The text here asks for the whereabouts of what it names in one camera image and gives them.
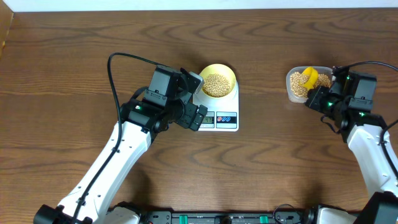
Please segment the yellow plastic measuring scoop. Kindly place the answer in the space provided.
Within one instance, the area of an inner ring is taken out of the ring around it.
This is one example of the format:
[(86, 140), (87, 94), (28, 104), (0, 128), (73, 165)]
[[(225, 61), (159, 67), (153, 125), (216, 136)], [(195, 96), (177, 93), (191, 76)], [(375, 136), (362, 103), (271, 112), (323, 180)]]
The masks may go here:
[(302, 85), (307, 90), (314, 89), (314, 85), (318, 80), (318, 71), (313, 67), (307, 67), (303, 72), (302, 75), (306, 75), (308, 80)]

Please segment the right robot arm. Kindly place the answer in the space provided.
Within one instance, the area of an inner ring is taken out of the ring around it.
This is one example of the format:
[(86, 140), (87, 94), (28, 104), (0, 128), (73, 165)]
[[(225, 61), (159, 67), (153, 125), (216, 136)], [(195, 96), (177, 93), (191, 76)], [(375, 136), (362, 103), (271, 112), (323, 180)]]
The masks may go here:
[(383, 117), (372, 114), (377, 78), (335, 67), (330, 88), (310, 91), (305, 106), (333, 121), (332, 131), (342, 136), (354, 154), (369, 201), (357, 215), (340, 208), (319, 205), (305, 223), (395, 223), (397, 221), (397, 156)]

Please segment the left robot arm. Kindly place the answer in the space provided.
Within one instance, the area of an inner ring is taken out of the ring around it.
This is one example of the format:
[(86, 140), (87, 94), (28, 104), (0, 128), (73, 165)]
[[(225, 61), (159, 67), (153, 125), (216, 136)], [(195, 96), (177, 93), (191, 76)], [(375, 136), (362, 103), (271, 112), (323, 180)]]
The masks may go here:
[(171, 123), (199, 129), (207, 108), (191, 99), (203, 84), (196, 73), (158, 65), (150, 85), (118, 108), (109, 141), (79, 184), (56, 208), (41, 206), (34, 223), (139, 223), (138, 211), (110, 203), (133, 165)]

